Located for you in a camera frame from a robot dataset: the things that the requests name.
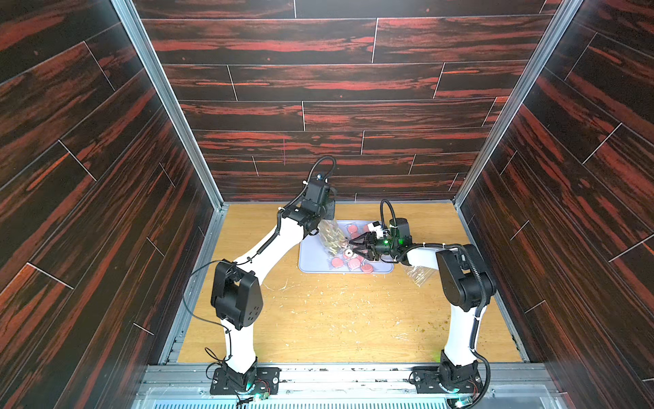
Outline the ziploc bag with yellow cookies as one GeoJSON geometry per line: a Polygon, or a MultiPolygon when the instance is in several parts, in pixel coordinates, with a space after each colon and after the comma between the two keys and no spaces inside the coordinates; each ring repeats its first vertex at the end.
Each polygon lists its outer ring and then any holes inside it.
{"type": "Polygon", "coordinates": [[[348,239],[336,220],[322,220],[318,224],[318,238],[332,256],[343,252],[348,246],[348,239]]]}

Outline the ziploc bag with pink cookies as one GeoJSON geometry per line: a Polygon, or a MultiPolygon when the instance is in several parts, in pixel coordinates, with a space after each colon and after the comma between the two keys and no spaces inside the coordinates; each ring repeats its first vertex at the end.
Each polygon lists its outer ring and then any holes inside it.
{"type": "Polygon", "coordinates": [[[438,272],[438,269],[424,266],[406,266],[405,272],[418,287],[421,287],[438,272]]]}

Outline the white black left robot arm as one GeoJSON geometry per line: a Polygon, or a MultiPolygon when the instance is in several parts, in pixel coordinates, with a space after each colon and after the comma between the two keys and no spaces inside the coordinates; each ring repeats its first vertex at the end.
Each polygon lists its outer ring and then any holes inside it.
{"type": "Polygon", "coordinates": [[[255,247],[234,262],[216,265],[211,306],[226,328],[227,367],[245,374],[255,367],[254,323],[263,310],[261,284],[288,251],[318,233],[335,216],[330,177],[303,182],[299,195],[278,209],[276,224],[255,247]]]}

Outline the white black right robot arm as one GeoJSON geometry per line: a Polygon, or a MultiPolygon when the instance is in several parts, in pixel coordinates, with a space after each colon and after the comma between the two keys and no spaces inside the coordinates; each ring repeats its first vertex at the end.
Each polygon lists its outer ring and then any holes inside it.
{"type": "Polygon", "coordinates": [[[405,218],[388,227],[380,222],[349,240],[353,252],[369,261],[400,263],[439,273],[451,305],[451,325],[440,363],[459,369],[482,361],[477,351],[480,324],[497,288],[477,247],[471,244],[415,243],[405,218]]]}

